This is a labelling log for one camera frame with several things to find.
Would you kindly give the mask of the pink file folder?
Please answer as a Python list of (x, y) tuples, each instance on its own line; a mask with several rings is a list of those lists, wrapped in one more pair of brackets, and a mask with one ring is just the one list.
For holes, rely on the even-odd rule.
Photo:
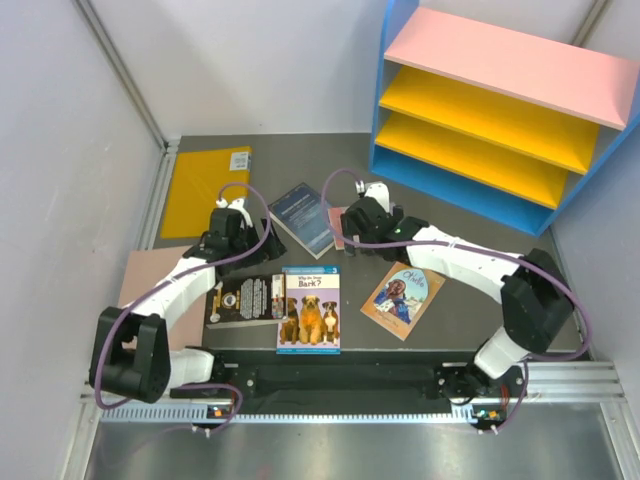
[[(118, 306), (123, 307), (149, 291), (177, 264), (187, 246), (132, 251), (129, 254)], [(201, 295), (175, 323), (168, 335), (169, 348), (178, 351), (201, 346), (205, 295)]]

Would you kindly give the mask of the purple dog book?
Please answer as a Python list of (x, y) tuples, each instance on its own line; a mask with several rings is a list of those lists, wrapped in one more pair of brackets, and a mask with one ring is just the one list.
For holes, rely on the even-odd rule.
[(285, 266), (286, 316), (278, 327), (280, 355), (339, 355), (340, 267)]

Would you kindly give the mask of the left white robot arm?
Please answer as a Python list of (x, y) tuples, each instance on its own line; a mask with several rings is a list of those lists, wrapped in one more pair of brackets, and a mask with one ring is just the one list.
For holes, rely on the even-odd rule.
[(259, 235), (240, 201), (212, 211), (209, 229), (188, 248), (174, 268), (151, 290), (124, 307), (108, 307), (98, 318), (89, 384), (97, 404), (104, 391), (125, 401), (158, 401), (167, 390), (193, 384), (205, 396), (226, 387), (225, 370), (215, 355), (199, 347), (172, 351), (169, 332), (192, 304), (219, 283), (226, 270), (258, 265), (284, 253), (271, 226), (261, 220)]

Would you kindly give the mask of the red castle picture book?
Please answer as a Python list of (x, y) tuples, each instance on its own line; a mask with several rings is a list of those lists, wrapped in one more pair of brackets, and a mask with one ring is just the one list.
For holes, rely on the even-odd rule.
[[(343, 234), (341, 216), (346, 212), (346, 207), (331, 207), (328, 209), (329, 223), (331, 227), (340, 235)], [(344, 242), (338, 237), (334, 236), (334, 246), (337, 251), (343, 251), (345, 248)]]

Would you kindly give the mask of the aluminium frame rail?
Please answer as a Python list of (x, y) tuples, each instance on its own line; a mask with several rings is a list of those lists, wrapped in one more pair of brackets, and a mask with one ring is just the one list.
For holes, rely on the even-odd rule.
[[(624, 403), (626, 398), (613, 365), (607, 362), (534, 363), (528, 373), (509, 376), (508, 411), (526, 404)], [(280, 390), (266, 397), (248, 393), (239, 407), (227, 398), (169, 398), (155, 404), (132, 401), (112, 410), (99, 410), (111, 423), (194, 424), (213, 428), (246, 424), (469, 424), (500, 423), (491, 408), (504, 401), (500, 393), (470, 401), (449, 400), (439, 393), (411, 388), (383, 390)]]

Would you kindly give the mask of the colourful wooden bookshelf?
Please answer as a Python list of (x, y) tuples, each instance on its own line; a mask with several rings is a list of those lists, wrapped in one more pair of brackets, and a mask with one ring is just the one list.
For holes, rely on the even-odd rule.
[(388, 3), (369, 168), (542, 234), (639, 123), (637, 62)]

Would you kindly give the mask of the orange Othello book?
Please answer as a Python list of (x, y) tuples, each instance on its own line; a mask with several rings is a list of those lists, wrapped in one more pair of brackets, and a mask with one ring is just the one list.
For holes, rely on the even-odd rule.
[(395, 262), (360, 311), (405, 341), (444, 283), (431, 270)]

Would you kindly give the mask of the yellow file folder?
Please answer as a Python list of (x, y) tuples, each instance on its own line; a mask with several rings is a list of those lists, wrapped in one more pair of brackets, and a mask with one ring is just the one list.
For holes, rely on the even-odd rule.
[(207, 230), (220, 189), (232, 182), (249, 183), (251, 159), (250, 146), (179, 153), (160, 237), (196, 237)]

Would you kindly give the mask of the dark blue hardcover book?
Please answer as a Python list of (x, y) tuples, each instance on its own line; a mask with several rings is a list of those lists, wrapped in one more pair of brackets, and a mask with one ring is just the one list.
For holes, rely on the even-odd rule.
[(272, 220), (316, 260), (334, 245), (321, 207), (320, 194), (304, 182), (269, 205)]

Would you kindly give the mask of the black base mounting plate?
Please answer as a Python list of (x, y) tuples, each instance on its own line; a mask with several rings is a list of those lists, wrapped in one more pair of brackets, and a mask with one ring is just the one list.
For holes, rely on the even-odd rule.
[(410, 391), (425, 399), (504, 399), (523, 391), (519, 366), (493, 380), (472, 365), (469, 352), (344, 350), (334, 355), (220, 350), (207, 381), (230, 383), (244, 398), (280, 392)]

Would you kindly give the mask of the black paperback book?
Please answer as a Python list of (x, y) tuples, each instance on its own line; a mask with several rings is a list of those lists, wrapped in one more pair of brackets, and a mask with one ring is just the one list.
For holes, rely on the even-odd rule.
[(213, 330), (282, 323), (285, 303), (284, 273), (227, 277), (206, 295), (204, 326)]

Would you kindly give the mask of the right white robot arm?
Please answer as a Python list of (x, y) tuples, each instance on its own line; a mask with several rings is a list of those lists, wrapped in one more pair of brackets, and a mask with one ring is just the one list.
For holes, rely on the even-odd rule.
[(451, 236), (424, 220), (387, 211), (369, 196), (359, 198), (340, 217), (347, 250), (361, 248), (464, 283), (501, 306), (502, 324), (444, 389), (457, 397), (487, 396), (504, 374), (531, 354), (543, 355), (573, 314), (575, 304), (551, 255), (495, 252)]

